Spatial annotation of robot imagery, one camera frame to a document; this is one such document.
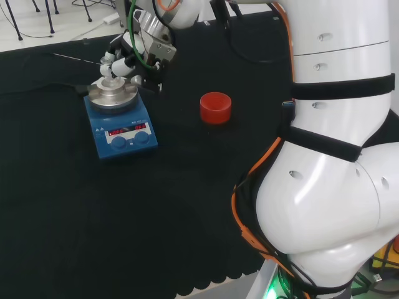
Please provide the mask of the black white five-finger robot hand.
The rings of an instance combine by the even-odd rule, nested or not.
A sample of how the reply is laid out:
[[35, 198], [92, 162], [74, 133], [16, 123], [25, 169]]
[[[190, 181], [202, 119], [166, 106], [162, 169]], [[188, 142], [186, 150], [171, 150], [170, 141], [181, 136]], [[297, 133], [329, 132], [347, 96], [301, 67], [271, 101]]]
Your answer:
[[125, 30], [114, 38], [102, 57], [100, 73], [103, 77], [128, 78], [136, 67], [136, 54], [132, 46], [130, 32]]

